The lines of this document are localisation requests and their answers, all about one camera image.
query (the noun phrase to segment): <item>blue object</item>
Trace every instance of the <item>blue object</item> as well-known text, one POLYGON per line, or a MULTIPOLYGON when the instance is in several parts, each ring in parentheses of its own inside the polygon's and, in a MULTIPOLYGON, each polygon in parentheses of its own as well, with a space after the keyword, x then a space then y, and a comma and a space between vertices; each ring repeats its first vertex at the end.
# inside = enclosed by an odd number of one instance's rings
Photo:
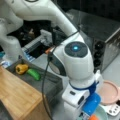
POLYGON ((97 109, 100 101, 100 96, 97 93, 93 93, 87 98, 85 104, 83 105, 82 111, 91 116, 97 109))
POLYGON ((72 87, 73 89, 79 90, 79 91, 81 91, 81 90, 89 90, 89 91, 90 91, 90 95, 92 95, 92 94, 95 93, 96 85, 97 85, 97 84, 98 84, 98 83, 94 82, 91 86, 89 86, 89 87, 87 87, 87 88, 76 88, 76 87, 74 87, 74 86, 72 86, 72 85, 71 85, 71 87, 72 87))
POLYGON ((2 58, 5 55, 4 52, 0 52, 0 58, 2 58))

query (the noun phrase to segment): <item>white plastic housing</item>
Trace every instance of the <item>white plastic housing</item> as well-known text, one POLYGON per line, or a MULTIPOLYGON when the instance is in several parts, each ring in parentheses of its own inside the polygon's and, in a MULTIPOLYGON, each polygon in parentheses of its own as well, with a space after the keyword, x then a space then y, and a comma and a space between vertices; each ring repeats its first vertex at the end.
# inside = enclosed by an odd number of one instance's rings
POLYGON ((66 35, 77 31, 63 12, 51 0, 27 2, 25 0, 5 0, 14 13, 28 21, 50 20, 58 25, 66 35))

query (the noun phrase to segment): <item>plastic part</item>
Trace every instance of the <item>plastic part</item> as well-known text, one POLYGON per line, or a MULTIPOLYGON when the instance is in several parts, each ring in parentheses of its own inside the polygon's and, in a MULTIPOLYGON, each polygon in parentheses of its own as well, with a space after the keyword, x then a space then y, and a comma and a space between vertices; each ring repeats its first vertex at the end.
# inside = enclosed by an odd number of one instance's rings
POLYGON ((98 94, 101 97, 101 104, 110 105, 118 101, 120 92, 115 84, 109 81, 104 81, 98 94))
POLYGON ((100 105, 97 107, 96 111, 94 112, 94 115, 97 116, 98 120, 108 120, 107 113, 100 105))
POLYGON ((24 74, 28 70, 28 65, 27 64, 18 64, 16 66, 16 73, 17 74, 24 74))
POLYGON ((31 75, 35 80, 39 81, 41 78, 41 75, 34 69, 29 69, 27 71, 29 75, 31 75))
POLYGON ((89 118, 89 120, 99 120, 99 119, 97 118, 96 115, 93 114, 93 115, 89 118))
POLYGON ((87 101, 85 102, 82 108, 83 113, 91 116, 95 112, 100 101, 101 98, 97 93, 92 94, 90 97, 88 97, 87 101))

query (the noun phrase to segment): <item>orange object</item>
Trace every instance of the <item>orange object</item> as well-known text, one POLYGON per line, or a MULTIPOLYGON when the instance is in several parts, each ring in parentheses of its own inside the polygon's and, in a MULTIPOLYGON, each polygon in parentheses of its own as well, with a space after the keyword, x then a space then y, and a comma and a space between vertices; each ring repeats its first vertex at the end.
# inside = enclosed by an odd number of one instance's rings
POLYGON ((96 115, 92 115, 89 120, 99 120, 96 115))
POLYGON ((48 49, 45 51, 45 53, 46 53, 46 54, 49 54, 50 50, 52 50, 52 49, 53 49, 53 47, 48 48, 48 49))

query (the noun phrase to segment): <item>black cable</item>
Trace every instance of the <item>black cable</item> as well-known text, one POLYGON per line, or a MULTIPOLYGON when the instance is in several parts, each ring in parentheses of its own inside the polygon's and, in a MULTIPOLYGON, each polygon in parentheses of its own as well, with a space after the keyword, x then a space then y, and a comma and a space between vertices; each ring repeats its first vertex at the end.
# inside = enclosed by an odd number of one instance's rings
POLYGON ((71 36, 75 35, 76 33, 79 33, 79 30, 77 30, 76 32, 74 32, 73 34, 71 34, 70 36, 68 36, 67 39, 70 38, 71 36))
MULTIPOLYGON (((57 47, 57 46, 55 46, 55 48, 53 49, 51 55, 53 55, 56 47, 57 47)), ((45 72, 44 72, 44 75, 43 75, 43 80, 42 80, 42 99, 43 99, 43 104, 44 104, 45 110, 46 110, 49 118, 50 118, 51 120, 53 120, 52 115, 50 114, 50 112, 49 112, 49 110, 48 110, 48 108, 47 108, 46 100, 45 100, 45 98, 44 98, 44 95, 45 95, 45 94, 44 94, 44 83, 45 83, 45 77, 46 77, 46 73, 47 73, 47 69, 48 69, 48 66, 49 66, 50 61, 51 61, 51 60, 48 59, 47 66, 46 66, 46 69, 45 69, 45 72)))

